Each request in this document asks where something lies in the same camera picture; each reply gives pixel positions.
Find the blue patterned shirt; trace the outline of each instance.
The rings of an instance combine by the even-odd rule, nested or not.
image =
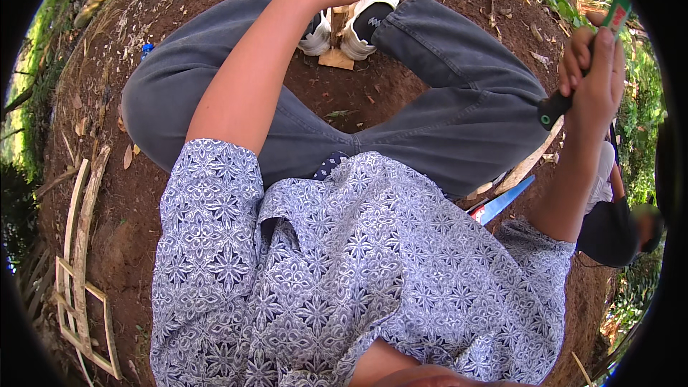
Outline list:
[[[525,220],[492,236],[377,152],[263,192],[255,155],[185,144],[162,200],[159,386],[346,386],[376,338],[483,381],[539,383],[574,250]]]

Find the dirt ground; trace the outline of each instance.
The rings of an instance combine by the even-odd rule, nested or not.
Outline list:
[[[135,156],[131,167],[123,168],[126,147],[132,142],[118,128],[121,91],[138,63],[143,39],[158,44],[176,28],[220,1],[112,0],[91,22],[58,85],[54,125],[45,155],[46,181],[73,164],[62,133],[75,157],[91,159],[96,139],[101,146],[107,143],[113,150],[94,213],[86,274],[89,281],[111,298],[116,346],[126,378],[125,382],[117,382],[95,365],[87,363],[90,372],[96,371],[100,381],[106,385],[154,385],[148,364],[148,338],[152,327],[150,283],[156,244],[161,234],[158,202],[168,178],[167,173],[144,154]],[[533,70],[547,91],[555,89],[555,65],[545,68],[529,51],[556,62],[565,35],[553,17],[535,0],[437,1],[463,13],[497,37],[488,17],[494,1],[494,16],[503,44]],[[512,18],[499,13],[500,9],[511,9]],[[537,40],[531,33],[529,26],[533,22],[544,41]],[[554,38],[555,42],[549,42],[547,38]],[[316,58],[297,52],[291,61],[285,85],[319,116],[334,110],[356,110],[356,113],[331,121],[335,128],[349,133],[385,121],[426,89],[425,84],[403,65],[379,53],[367,61],[357,62],[354,71],[346,71],[318,66]],[[73,105],[77,94],[82,101],[82,107],[78,109]],[[91,123],[98,121],[101,106],[105,107],[102,128],[95,129],[95,137],[90,136],[88,130],[86,135],[78,136],[75,124],[80,123],[84,116],[88,116]],[[548,152],[559,150],[560,140],[558,138]],[[537,165],[533,170],[537,175],[535,183],[488,224],[488,229],[493,231],[501,220],[524,214],[552,178],[554,168],[554,163]],[[71,185],[60,185],[41,204],[40,229],[55,254],[62,252],[63,226],[71,191]],[[462,207],[472,204],[459,202]],[[584,255],[580,261],[595,265]],[[575,257],[572,259],[566,286],[565,341],[562,354],[544,383],[546,386],[577,386],[583,381],[571,357],[572,350],[588,367],[594,364],[589,359],[603,316],[606,282],[613,270],[584,267],[580,261]],[[98,305],[91,304],[89,310],[94,319],[91,335],[100,344],[95,349],[107,355],[102,314],[97,309]]]

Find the white sneaker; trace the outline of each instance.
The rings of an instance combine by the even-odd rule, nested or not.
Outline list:
[[[344,28],[344,38],[341,43],[341,50],[352,60],[365,60],[366,57],[377,51],[372,45],[368,45],[365,39],[359,39],[354,30],[354,22],[366,8],[376,2],[387,3],[392,9],[396,9],[399,0],[360,0],[354,9],[354,17],[348,21]]]
[[[305,39],[298,41],[297,48],[306,56],[320,56],[330,49],[330,22],[325,18],[325,13],[320,11],[320,24],[313,33],[308,33]]]

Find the plastic bottle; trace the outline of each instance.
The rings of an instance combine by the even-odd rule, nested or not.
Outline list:
[[[141,61],[143,62],[143,59],[146,58],[150,54],[150,52],[155,48],[153,44],[145,44],[142,48],[142,54],[141,54]]]

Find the black sock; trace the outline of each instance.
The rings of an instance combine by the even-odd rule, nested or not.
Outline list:
[[[315,14],[313,19],[308,23],[308,27],[305,28],[304,36],[302,36],[302,39],[305,39],[306,35],[312,35],[315,32],[315,29],[318,28],[318,25],[320,24],[321,16],[320,13]]]
[[[370,39],[373,38],[373,33],[377,29],[387,14],[393,9],[387,3],[375,2],[368,6],[354,21],[354,31],[359,39],[365,39],[368,45],[371,45]]]

